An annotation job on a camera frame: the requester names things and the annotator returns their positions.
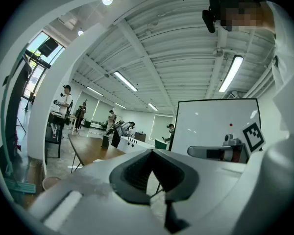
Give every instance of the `ceiling light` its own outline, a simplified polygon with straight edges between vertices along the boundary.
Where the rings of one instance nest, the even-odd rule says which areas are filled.
[[[154,107],[151,103],[148,103],[148,105],[153,108],[155,111],[158,111],[156,107]]]
[[[243,62],[243,57],[242,56],[234,55],[232,63],[230,65],[230,69],[229,69],[223,83],[221,84],[219,92],[225,92],[226,91],[226,89],[231,84],[233,78],[235,77],[237,71],[239,70],[242,62]]]
[[[120,104],[118,104],[118,103],[116,103],[116,105],[119,105],[120,107],[122,107],[122,108],[126,109],[124,106],[122,106],[122,105],[120,105]]]
[[[91,90],[91,91],[93,91],[93,92],[95,92],[95,93],[97,93],[97,94],[99,94],[100,96],[103,96],[101,93],[99,93],[99,92],[96,92],[93,88],[90,88],[89,86],[87,86],[87,88],[89,89],[89,90]]]
[[[114,73],[115,76],[117,76],[119,79],[121,79],[129,88],[131,88],[133,91],[137,91],[134,85],[132,85],[125,77],[121,75],[118,71]]]
[[[110,5],[110,4],[112,4],[112,2],[113,2],[113,0],[102,0],[102,3],[104,5]]]

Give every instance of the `whiteboard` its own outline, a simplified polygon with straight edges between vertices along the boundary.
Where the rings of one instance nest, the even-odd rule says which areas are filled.
[[[226,134],[238,137],[250,122],[261,128],[255,98],[179,102],[171,151],[188,155],[190,146],[222,146]]]

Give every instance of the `ceiling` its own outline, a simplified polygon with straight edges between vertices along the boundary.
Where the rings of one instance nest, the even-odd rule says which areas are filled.
[[[90,27],[107,7],[94,2],[73,13]],[[134,12],[94,42],[73,80],[102,93],[112,105],[154,112],[147,105],[152,103],[167,114],[176,114],[179,101],[223,98],[231,91],[244,95],[272,59],[273,35],[265,30],[223,29],[211,34],[201,17],[208,7],[209,0],[161,0]],[[224,48],[222,57],[213,55],[217,47]],[[227,92],[220,93],[237,53],[244,62]],[[115,71],[138,91],[124,85]]]

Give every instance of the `man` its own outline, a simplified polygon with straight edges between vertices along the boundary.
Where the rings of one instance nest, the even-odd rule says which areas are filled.
[[[108,124],[107,124],[107,130],[106,131],[110,130],[112,124],[115,123],[116,117],[117,117],[112,110],[109,111],[109,113],[111,113],[111,115],[108,116]]]
[[[169,132],[171,133],[171,135],[167,139],[164,139],[164,138],[162,138],[162,139],[163,139],[164,142],[171,142],[171,139],[174,136],[174,125],[173,124],[169,124],[167,127],[169,128]]]
[[[212,13],[226,30],[263,28],[275,40],[272,73],[276,90],[294,76],[294,21],[279,5],[270,1],[209,0]],[[281,119],[280,130],[287,130]]]
[[[82,106],[79,106],[78,110],[76,111],[77,120],[75,121],[75,128],[79,129],[81,122],[83,121],[84,115],[86,113],[86,102],[83,103]]]
[[[63,96],[62,100],[61,101],[58,101],[58,100],[54,101],[54,104],[59,106],[59,113],[61,113],[63,117],[65,116],[71,102],[72,102],[71,87],[70,87],[70,85],[66,85],[66,86],[64,86],[64,96]],[[58,125],[52,123],[51,127],[52,127],[52,132],[53,132],[52,137],[55,139]]]
[[[116,128],[113,134],[111,145],[118,148],[122,136],[129,136],[131,131],[129,128],[133,128],[135,126],[134,122],[126,122],[121,124],[119,127]]]
[[[71,102],[72,102],[71,87],[70,85],[66,85],[64,87],[64,96],[59,104],[60,106],[59,113],[65,114]]]

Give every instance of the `black pants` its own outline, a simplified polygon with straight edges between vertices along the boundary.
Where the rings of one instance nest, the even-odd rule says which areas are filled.
[[[114,147],[116,147],[116,148],[118,148],[118,145],[120,143],[120,140],[121,140],[121,138],[120,138],[117,130],[114,130],[114,134],[113,134],[111,145],[114,146]]]

